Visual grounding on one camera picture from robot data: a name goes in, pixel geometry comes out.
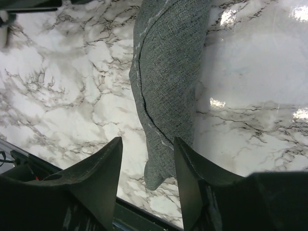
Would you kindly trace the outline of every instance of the black cable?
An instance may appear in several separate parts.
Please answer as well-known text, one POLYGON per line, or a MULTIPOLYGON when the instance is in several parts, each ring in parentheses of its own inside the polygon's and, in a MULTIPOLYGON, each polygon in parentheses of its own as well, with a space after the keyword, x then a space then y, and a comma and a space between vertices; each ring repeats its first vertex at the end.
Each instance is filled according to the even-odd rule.
POLYGON ((5 154, 4 151, 0 151, 0 154, 3 156, 3 159, 0 159, 0 163, 2 163, 2 164, 0 165, 0 167, 1 167, 2 165, 4 165, 4 163, 9 163, 9 164, 14 164, 14 163, 15 163, 13 160, 6 160, 6 154, 5 154))

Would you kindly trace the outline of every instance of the marble surface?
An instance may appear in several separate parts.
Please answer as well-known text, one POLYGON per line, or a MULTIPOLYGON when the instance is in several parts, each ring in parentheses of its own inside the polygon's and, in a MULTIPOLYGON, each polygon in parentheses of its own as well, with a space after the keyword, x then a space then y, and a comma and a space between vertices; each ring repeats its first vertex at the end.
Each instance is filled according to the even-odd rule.
POLYGON ((195 149, 242 176, 308 169, 308 2, 214 3, 195 149))
POLYGON ((117 195, 182 226, 173 179, 145 189, 145 135, 128 72, 141 0, 21 14, 0 52, 0 137, 67 168, 122 136, 117 195))
MULTIPOLYGON (((214 0, 197 85, 196 151, 246 176, 308 168, 308 3, 214 0)), ((61 168, 122 136, 118 196, 182 227, 176 182, 146 190, 129 85, 141 0, 19 15, 0 52, 0 137, 61 168)))

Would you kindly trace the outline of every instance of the gray fabric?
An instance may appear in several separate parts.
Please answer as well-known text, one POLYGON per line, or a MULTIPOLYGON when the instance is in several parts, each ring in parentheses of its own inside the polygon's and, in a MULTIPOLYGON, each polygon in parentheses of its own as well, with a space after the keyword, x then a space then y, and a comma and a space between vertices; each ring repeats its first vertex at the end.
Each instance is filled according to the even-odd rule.
POLYGON ((146 186, 175 177, 173 139, 193 143, 194 86, 211 0, 144 0, 129 73, 149 160, 146 186))

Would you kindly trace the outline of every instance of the white object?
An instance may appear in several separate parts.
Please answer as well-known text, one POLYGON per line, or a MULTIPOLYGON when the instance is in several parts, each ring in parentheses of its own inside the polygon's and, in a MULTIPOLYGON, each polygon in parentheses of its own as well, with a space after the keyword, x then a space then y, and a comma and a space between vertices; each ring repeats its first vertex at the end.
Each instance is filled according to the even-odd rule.
MULTIPOLYGON (((6 22, 9 19, 9 15, 6 11, 0 11, 1 19, 6 22)), ((2 26, 0 27, 0 49, 6 45, 6 40, 8 36, 8 27, 2 26)))

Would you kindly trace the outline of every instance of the gray fabric cover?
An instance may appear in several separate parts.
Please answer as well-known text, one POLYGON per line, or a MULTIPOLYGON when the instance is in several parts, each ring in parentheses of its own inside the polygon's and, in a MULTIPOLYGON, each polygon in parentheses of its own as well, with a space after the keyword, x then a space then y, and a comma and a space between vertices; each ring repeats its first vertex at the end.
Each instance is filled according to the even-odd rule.
POLYGON ((146 186, 175 177, 173 139, 193 143, 194 87, 211 0, 144 0, 129 73, 149 160, 146 186))

